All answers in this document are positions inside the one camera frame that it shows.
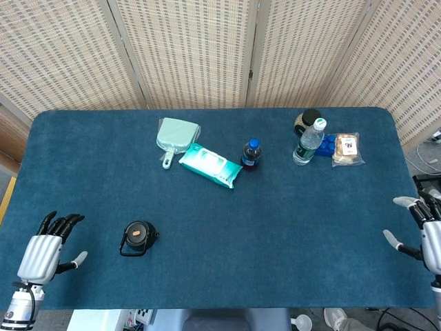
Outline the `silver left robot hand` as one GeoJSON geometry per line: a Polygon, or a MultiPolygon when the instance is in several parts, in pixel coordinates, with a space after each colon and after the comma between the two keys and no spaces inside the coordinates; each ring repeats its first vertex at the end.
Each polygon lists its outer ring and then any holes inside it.
{"type": "Polygon", "coordinates": [[[85,217],[69,214],[56,218],[56,215],[55,211],[47,214],[28,242],[17,272],[25,284],[45,285],[55,275],[77,269],[88,256],[88,252],[82,251],[70,262],[60,262],[61,250],[73,227],[85,217]]]}

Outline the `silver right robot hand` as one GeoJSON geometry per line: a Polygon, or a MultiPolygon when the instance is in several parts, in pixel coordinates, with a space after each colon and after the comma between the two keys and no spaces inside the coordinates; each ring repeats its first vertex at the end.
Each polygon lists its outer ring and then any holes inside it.
{"type": "Polygon", "coordinates": [[[440,276],[440,194],[435,190],[419,191],[420,197],[395,197],[393,202],[406,208],[420,230],[421,246],[412,248],[405,245],[389,230],[382,233],[388,243],[398,252],[423,261],[430,272],[440,276]]]}

